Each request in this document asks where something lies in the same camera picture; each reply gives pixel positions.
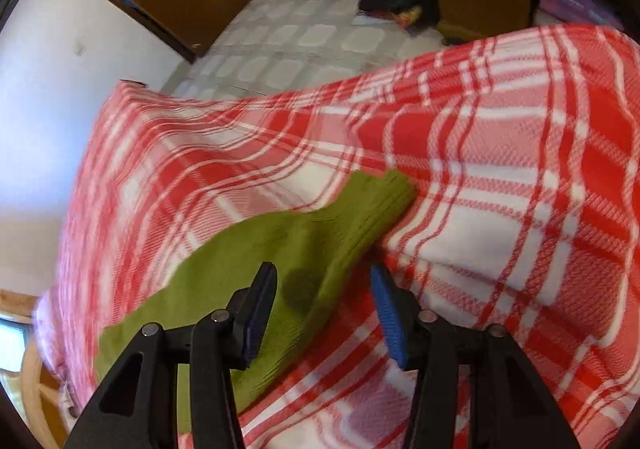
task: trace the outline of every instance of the bed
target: bed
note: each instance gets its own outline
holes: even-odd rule
[[[581,446],[604,447],[640,390],[639,53],[611,29],[550,26],[243,100],[121,82],[36,310],[44,360],[82,407],[100,332],[204,241],[395,168],[418,191],[376,247],[396,281],[452,323],[505,324]],[[242,412],[247,447],[400,447],[415,376],[389,360],[361,270],[322,342]],[[467,427],[463,397],[457,447]]]

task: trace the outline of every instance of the tiled floor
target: tiled floor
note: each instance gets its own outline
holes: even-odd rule
[[[226,100],[301,90],[347,79],[442,48],[393,23],[353,26],[358,0],[252,0],[186,75],[164,93]]]

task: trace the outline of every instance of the pink fabric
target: pink fabric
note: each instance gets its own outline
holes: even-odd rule
[[[258,99],[122,82],[79,170],[57,308],[38,310],[57,333],[43,335],[47,360],[64,357],[86,403],[100,332],[204,241],[262,212],[322,207],[353,170],[396,168],[418,189],[380,242],[399,284],[453,323],[505,324],[581,445],[604,447],[639,392],[639,66],[616,31],[557,26]],[[245,442],[400,447],[413,387],[356,271],[322,336],[242,414]],[[464,400],[458,447],[467,416]]]

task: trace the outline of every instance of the green garment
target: green garment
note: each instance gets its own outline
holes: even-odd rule
[[[185,259],[169,284],[100,336],[101,380],[148,322],[165,329],[196,323],[251,285],[261,262],[278,270],[278,290],[258,357],[233,371],[238,411],[254,402],[301,355],[341,298],[350,270],[402,215],[414,187],[397,171],[354,172],[336,201],[311,212],[282,210],[225,229]],[[191,431],[188,366],[178,368],[178,431]]]

